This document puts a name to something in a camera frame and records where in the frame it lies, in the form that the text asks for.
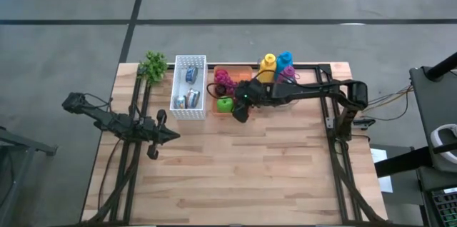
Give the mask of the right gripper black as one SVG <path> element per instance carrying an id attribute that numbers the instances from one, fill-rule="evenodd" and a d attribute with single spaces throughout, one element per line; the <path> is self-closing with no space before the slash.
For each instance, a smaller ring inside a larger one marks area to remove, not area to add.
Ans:
<path id="1" fill-rule="evenodd" d="M 261 83 L 258 79 L 241 80 L 235 86 L 235 107 L 232 116 L 241 123 L 249 118 L 250 106 L 275 106 L 272 99 L 274 83 Z"/>

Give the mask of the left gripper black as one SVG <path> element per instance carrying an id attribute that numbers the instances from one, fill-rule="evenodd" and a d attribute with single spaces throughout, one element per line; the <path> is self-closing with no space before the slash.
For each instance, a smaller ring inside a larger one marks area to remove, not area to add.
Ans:
<path id="1" fill-rule="evenodd" d="M 163 145 L 181 137 L 179 133 L 166 127 L 167 114 L 164 109 L 158 110 L 156 120 L 157 126 L 152 118 L 140 118 L 136 125 L 136 139 L 152 142 L 146 153 L 152 160 L 156 160 L 159 157 L 158 145 Z"/>

